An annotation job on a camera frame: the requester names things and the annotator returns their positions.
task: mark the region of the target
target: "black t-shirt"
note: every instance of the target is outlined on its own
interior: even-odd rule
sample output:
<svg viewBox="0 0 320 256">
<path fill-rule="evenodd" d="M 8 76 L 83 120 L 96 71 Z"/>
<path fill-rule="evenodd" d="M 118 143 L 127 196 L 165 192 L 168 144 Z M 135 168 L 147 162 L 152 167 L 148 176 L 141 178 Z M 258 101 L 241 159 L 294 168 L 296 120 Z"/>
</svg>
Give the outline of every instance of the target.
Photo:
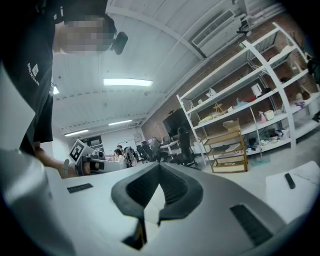
<svg viewBox="0 0 320 256">
<path fill-rule="evenodd" d="M 53 17 L 39 14 L 4 56 L 4 67 L 13 84 L 34 110 L 35 116 L 20 149 L 34 155 L 34 142 L 50 142 L 53 108 Z"/>
</svg>

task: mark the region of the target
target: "ceiling light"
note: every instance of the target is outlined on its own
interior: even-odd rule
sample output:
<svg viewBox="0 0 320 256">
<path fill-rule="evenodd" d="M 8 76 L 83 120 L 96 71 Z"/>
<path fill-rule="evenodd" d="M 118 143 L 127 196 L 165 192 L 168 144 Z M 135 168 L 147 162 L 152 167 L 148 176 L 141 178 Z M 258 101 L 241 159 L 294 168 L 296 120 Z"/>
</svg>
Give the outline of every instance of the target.
<svg viewBox="0 0 320 256">
<path fill-rule="evenodd" d="M 72 133 L 65 134 L 64 136 L 68 137 L 68 136 L 72 136 L 72 135 L 76 135 L 76 134 L 82 134 L 82 133 L 86 133 L 86 132 L 89 132 L 89 130 L 88 129 L 79 130 L 79 131 L 75 131 L 75 132 L 72 132 Z"/>
<path fill-rule="evenodd" d="M 118 125 L 118 124 L 122 124 L 122 123 L 129 123 L 131 122 L 132 120 L 127 120 L 127 121 L 121 121 L 121 122 L 113 122 L 113 123 L 109 123 L 110 126 L 113 126 L 113 125 Z"/>
<path fill-rule="evenodd" d="M 58 94 L 59 91 L 58 91 L 58 88 L 56 86 L 53 87 L 53 94 Z"/>
<path fill-rule="evenodd" d="M 139 79 L 126 79 L 126 78 L 104 78 L 104 86 L 152 86 L 154 82 Z"/>
</svg>

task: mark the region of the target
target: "white ceiling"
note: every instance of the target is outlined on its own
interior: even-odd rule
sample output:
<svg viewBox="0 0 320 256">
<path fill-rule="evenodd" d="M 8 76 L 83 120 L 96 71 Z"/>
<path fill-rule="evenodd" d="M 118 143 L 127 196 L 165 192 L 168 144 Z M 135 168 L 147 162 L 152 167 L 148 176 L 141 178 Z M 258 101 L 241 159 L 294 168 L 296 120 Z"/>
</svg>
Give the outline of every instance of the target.
<svg viewBox="0 0 320 256">
<path fill-rule="evenodd" d="M 128 35 L 121 55 L 54 56 L 52 126 L 83 136 L 139 126 L 203 56 L 188 42 L 212 17 L 232 9 L 232 0 L 109 0 L 106 12 Z M 152 87 L 103 86 L 104 78 L 154 81 Z M 108 124 L 132 119 L 124 125 Z"/>
</svg>

